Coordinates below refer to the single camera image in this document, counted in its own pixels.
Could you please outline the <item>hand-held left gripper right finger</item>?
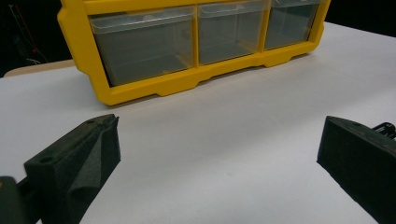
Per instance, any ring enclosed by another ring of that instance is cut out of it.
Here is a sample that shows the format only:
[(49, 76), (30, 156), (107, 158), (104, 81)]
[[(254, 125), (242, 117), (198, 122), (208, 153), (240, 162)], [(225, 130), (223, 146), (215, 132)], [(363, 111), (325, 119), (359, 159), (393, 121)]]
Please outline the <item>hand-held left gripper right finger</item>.
[(358, 122), (325, 119), (317, 163), (379, 224), (396, 224), (396, 140)]

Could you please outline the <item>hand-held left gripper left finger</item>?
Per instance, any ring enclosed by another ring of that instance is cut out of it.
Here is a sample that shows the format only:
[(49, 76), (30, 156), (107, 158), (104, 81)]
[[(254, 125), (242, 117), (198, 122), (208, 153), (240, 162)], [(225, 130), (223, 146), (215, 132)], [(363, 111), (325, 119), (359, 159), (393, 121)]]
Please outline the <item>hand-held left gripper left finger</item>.
[(43, 224), (79, 224), (120, 162), (119, 118), (88, 119), (24, 164)]

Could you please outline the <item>yellow and black organizer cabinet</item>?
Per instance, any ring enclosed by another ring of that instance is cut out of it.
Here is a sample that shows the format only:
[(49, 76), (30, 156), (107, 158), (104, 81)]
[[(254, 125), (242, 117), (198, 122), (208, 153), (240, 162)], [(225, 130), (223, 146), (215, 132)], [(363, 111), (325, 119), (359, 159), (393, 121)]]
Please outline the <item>yellow and black organizer cabinet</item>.
[(91, 16), (239, 1), (247, 0), (61, 0), (62, 8), (58, 14), (58, 22), (77, 69), (89, 77), (98, 100), (106, 105), (116, 105), (145, 96), (165, 96), (193, 89), (200, 82), (218, 75), (255, 66), (271, 67), (310, 52), (318, 46), (321, 39), (324, 20), (332, 0), (323, 0), (319, 4), (305, 42), (276, 49), (264, 48), (272, 3), (272, 0), (264, 0), (267, 7), (262, 13), (258, 50), (246, 56), (206, 65), (200, 65), (198, 61), (198, 20), (193, 19), (192, 68), (119, 86), (110, 84), (92, 32)]

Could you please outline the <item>clear plastic drawer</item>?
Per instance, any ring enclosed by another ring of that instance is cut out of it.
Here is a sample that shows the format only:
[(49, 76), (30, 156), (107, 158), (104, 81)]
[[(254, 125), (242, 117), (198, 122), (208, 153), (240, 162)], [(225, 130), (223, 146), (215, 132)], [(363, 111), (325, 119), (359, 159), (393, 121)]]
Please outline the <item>clear plastic drawer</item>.
[(323, 0), (272, 0), (264, 48), (305, 42)]

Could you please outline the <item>light wooden table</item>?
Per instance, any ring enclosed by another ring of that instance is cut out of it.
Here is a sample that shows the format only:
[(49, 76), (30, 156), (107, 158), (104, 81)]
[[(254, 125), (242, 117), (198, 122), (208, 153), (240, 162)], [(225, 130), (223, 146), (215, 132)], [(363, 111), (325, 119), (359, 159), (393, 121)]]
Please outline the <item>light wooden table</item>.
[(36, 65), (29, 65), (29, 66), (24, 66), (24, 67), (10, 70), (5, 73), (5, 77), (14, 77), (14, 76), (32, 74), (32, 73), (37, 73), (37, 72), (49, 71), (49, 70), (54, 70), (54, 69), (62, 69), (62, 68), (71, 67), (74, 65), (75, 65), (75, 63), (73, 60), (65, 60), (65, 61), (59, 61), (59, 62), (54, 62), (54, 63), (42, 63), (42, 64), (36, 64)]

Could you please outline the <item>set of clear cabinet drawers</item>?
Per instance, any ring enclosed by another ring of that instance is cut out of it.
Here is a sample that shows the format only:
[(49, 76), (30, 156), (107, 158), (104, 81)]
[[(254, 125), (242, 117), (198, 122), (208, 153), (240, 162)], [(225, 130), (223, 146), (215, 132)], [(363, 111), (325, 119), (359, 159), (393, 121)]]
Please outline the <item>set of clear cabinet drawers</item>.
[(169, 7), (90, 17), (112, 86), (193, 67), (192, 20), (198, 20), (200, 65), (258, 50), (264, 0)]

